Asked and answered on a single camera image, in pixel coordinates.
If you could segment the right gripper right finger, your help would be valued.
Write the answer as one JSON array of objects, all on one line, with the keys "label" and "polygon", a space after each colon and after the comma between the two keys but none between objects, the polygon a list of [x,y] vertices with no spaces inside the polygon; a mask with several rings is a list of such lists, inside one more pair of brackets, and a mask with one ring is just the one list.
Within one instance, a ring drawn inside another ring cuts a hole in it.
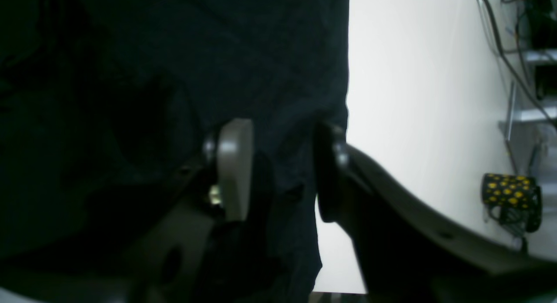
[{"label": "right gripper right finger", "polygon": [[525,303],[556,263],[511,251],[426,205],[328,123],[314,128],[318,204],[350,236],[372,303]]}]

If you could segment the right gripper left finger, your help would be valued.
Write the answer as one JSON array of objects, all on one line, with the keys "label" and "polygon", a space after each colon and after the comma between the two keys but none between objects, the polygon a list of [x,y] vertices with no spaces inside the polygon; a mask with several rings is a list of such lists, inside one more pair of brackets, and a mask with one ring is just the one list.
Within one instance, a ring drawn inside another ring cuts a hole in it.
[{"label": "right gripper left finger", "polygon": [[235,118],[212,130],[201,151],[179,169],[176,200],[131,246],[141,285],[132,303],[188,303],[215,266],[218,243],[248,216],[253,123]]}]

